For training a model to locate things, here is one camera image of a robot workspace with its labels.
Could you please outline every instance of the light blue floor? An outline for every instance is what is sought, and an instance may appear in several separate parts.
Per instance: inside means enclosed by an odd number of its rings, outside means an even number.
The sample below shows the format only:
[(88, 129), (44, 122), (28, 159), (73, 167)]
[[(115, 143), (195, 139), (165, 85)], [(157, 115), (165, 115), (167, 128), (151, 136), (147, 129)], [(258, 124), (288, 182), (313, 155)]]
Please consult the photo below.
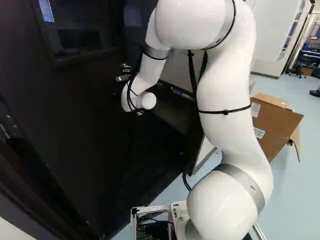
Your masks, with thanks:
[[(268, 240), (320, 239), (320, 98), (309, 95), (309, 90), (320, 86), (320, 80), (287, 75), (278, 80), (255, 75), (250, 78), (256, 81), (252, 94), (261, 92), (285, 99), (290, 102), (289, 108), (304, 115), (300, 124), (301, 163), (294, 148), (288, 146), (273, 160), (274, 191), (258, 224)], [(200, 171), (188, 179), (190, 185), (217, 166), (221, 156), (220, 151), (213, 154)], [(185, 200), (187, 195), (179, 176), (151, 205)], [(128, 225), (113, 240), (129, 240), (130, 237)]]

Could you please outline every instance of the shoe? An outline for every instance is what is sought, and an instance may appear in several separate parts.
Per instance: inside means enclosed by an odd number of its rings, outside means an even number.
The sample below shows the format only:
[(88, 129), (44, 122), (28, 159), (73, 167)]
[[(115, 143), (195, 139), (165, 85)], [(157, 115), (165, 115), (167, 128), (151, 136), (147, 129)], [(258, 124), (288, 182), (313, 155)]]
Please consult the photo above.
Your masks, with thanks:
[(320, 98), (320, 90), (310, 90), (310, 95)]

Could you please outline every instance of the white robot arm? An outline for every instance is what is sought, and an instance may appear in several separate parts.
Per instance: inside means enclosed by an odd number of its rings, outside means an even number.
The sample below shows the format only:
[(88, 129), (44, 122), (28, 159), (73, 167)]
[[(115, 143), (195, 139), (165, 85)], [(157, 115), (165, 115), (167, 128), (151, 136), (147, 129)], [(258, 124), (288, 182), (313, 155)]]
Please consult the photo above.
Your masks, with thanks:
[[(197, 105), (204, 134), (222, 149), (223, 157), (221, 165), (192, 188), (187, 211), (203, 240), (241, 240), (273, 190), (272, 170), (255, 136), (250, 110), (254, 16), (242, 0), (159, 0), (145, 41), (140, 72), (122, 92), (127, 112), (155, 106), (156, 97), (145, 90), (158, 82), (171, 48), (207, 49)], [(187, 232), (185, 237), (192, 239)]]

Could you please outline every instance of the brown cardboard box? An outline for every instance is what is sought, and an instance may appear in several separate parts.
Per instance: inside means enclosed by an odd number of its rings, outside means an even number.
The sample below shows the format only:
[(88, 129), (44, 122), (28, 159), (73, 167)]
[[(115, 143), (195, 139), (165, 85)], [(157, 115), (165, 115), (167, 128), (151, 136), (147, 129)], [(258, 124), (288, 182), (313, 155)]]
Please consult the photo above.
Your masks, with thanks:
[(312, 68), (307, 68), (307, 67), (302, 67), (300, 71), (306, 76), (311, 76), (313, 72)]
[(286, 145), (296, 145), (299, 157), (299, 123), (303, 115), (288, 109), (289, 102), (263, 93), (251, 98), (253, 126), (258, 142), (271, 162)]

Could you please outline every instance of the barcode label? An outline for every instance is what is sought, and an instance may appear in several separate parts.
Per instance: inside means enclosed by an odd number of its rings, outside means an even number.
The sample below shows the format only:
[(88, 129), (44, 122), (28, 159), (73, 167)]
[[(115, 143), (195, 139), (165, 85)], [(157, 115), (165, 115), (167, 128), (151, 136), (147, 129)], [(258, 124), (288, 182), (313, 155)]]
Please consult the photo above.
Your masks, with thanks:
[(261, 105), (258, 103), (253, 102), (251, 105), (252, 117), (257, 118), (259, 115)]
[(254, 127), (254, 134), (258, 139), (262, 139), (264, 137), (265, 133), (266, 133), (265, 131)]

